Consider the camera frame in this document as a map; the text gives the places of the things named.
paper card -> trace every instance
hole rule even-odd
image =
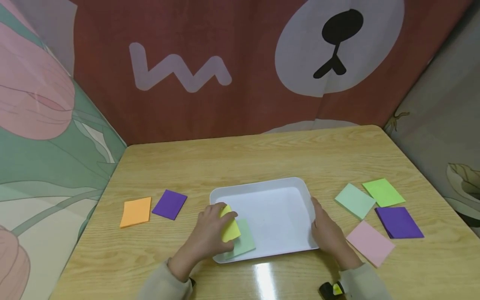
[[[375,199],[351,183],[347,184],[335,200],[360,220],[365,218],[375,204]]]
[[[404,207],[375,208],[380,221],[391,239],[424,238],[420,228]]]
[[[170,190],[165,190],[162,197],[155,205],[155,208],[152,210],[152,213],[170,220],[175,220],[185,203],[185,200],[187,200],[187,196]]]
[[[377,268],[395,248],[389,239],[365,221],[355,227],[347,236],[347,240]]]
[[[405,202],[402,195],[385,179],[366,182],[363,187],[377,201],[378,206],[387,207]]]
[[[248,227],[247,220],[237,220],[237,224],[241,235],[233,241],[235,245],[233,251],[224,254],[226,260],[255,249],[255,242],[253,241],[252,232]]]
[[[148,222],[150,220],[151,202],[152,197],[124,202],[120,228]]]
[[[232,208],[230,205],[225,206],[221,211],[220,211],[220,217],[223,217],[226,213],[229,213],[232,211]],[[239,226],[237,224],[237,221],[233,219],[230,223],[228,223],[224,228],[222,232],[222,241],[223,242],[228,242],[229,240],[234,240],[238,238],[241,235]]]

sleeve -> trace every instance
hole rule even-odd
[[[163,262],[147,279],[140,290],[138,300],[187,300],[192,291],[192,282],[180,282]]]
[[[385,284],[369,264],[340,272],[340,282],[349,300],[392,300]]]

hand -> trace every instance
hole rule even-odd
[[[209,205],[198,214],[197,225],[185,244],[170,259],[168,267],[180,281],[186,282],[193,267],[201,260],[233,250],[233,241],[222,241],[222,229],[238,216],[229,212],[220,218],[223,202]]]
[[[342,229],[335,223],[318,200],[312,197],[315,220],[312,223],[312,236],[318,247],[334,256],[342,270],[356,269],[363,263],[348,245]]]

pink flower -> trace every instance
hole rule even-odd
[[[75,88],[62,66],[43,48],[0,23],[0,127],[47,140],[72,120]]]
[[[30,275],[30,259],[18,238],[0,226],[0,300],[19,300]]]

white tray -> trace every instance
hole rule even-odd
[[[225,202],[246,219],[256,249],[225,260],[223,254],[213,259],[219,264],[252,258],[318,249],[312,238],[315,211],[305,182],[298,177],[217,188],[210,194],[210,204]]]

